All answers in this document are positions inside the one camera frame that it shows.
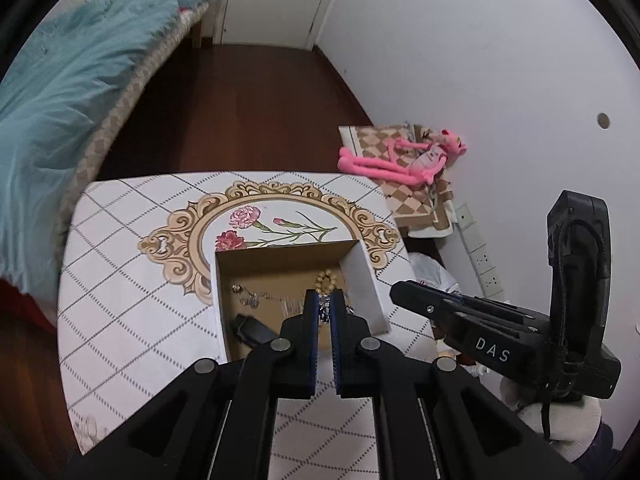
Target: white door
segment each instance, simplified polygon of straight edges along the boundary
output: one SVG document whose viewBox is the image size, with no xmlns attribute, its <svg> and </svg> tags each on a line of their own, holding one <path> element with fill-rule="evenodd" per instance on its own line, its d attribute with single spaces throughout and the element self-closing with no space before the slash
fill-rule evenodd
<svg viewBox="0 0 640 480">
<path fill-rule="evenodd" d="M 320 1 L 228 0 L 222 43 L 304 48 Z"/>
</svg>

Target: white glove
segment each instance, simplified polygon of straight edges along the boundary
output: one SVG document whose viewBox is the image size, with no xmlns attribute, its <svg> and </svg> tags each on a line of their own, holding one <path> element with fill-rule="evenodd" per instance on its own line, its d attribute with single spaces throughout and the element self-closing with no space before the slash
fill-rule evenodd
<svg viewBox="0 0 640 480">
<path fill-rule="evenodd" d="M 542 435 L 542 403 L 529 404 L 529 392 L 515 382 L 502 378 L 500 394 L 502 402 L 517 412 L 518 417 L 537 434 Z M 552 402 L 549 408 L 551 447 L 568 462 L 573 462 L 591 445 L 600 426 L 600 401 L 584 396 L 578 402 L 559 404 Z"/>
</svg>

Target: diamond grid pattern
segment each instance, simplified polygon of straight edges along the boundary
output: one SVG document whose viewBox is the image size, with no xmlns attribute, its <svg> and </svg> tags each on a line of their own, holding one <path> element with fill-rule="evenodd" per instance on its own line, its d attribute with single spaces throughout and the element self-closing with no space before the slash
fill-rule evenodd
<svg viewBox="0 0 640 480">
<path fill-rule="evenodd" d="M 379 188 L 351 175 L 191 173 L 89 186 L 72 221 L 59 304 L 63 386 L 78 439 L 88 416 L 98 433 L 108 434 L 196 359 L 225 359 L 222 337 L 214 332 L 217 313 L 168 284 L 136 245 L 172 210 L 238 180 L 310 182 L 393 223 Z M 403 246 L 389 259 L 376 273 L 382 297 L 390 284 L 414 276 Z M 435 356 L 423 318 L 397 308 L 387 314 L 390 331 L 383 339 L 415 358 Z M 337 397 L 331 355 L 318 359 L 316 396 L 278 403 L 270 478 L 377 478 L 370 400 Z"/>
</svg>

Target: blue bedsheet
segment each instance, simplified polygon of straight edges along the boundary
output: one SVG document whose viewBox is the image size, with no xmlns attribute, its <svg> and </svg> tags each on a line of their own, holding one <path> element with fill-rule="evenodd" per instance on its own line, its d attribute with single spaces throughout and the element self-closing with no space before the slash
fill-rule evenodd
<svg viewBox="0 0 640 480">
<path fill-rule="evenodd" d="M 56 304 L 60 200 L 134 69 L 204 0 L 92 0 L 42 23 L 0 84 L 0 278 Z"/>
</svg>

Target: cardboard box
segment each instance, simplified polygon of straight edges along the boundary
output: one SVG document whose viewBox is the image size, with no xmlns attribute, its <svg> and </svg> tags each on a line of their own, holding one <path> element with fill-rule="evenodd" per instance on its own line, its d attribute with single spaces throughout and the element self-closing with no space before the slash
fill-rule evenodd
<svg viewBox="0 0 640 480">
<path fill-rule="evenodd" d="M 249 348 L 232 335 L 229 322 L 237 314 L 254 316 L 274 332 L 279 332 L 284 319 L 280 298 L 304 303 L 308 288 L 315 288 L 316 277 L 322 270 L 331 269 L 337 288 L 357 316 L 369 323 L 373 334 L 388 332 L 382 302 L 375 286 L 374 270 L 369 254 L 361 240 L 295 244 L 220 251 L 214 254 L 211 266 L 213 307 L 220 313 L 216 320 L 218 333 L 225 337 L 226 360 L 245 357 Z M 273 299 L 260 298 L 257 308 L 243 305 L 247 293 L 236 294 L 233 284 L 242 285 L 255 294 L 269 294 Z M 330 348 L 328 325 L 321 325 L 319 349 Z"/>
</svg>

